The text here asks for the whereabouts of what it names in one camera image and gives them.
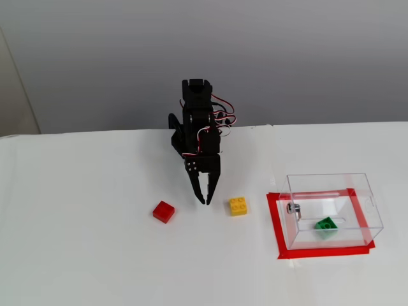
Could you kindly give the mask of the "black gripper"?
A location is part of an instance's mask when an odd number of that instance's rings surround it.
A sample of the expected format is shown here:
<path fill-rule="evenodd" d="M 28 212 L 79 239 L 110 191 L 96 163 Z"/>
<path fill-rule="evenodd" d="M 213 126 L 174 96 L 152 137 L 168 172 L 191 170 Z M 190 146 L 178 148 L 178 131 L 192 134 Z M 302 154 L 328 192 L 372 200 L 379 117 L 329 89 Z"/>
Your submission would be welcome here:
<path fill-rule="evenodd" d="M 198 157 L 185 156 L 184 164 L 195 196 L 202 204 L 210 205 L 220 177 L 221 136 L 216 128 L 203 129 L 198 133 Z M 200 172 L 208 173 L 207 201 L 201 193 Z"/>

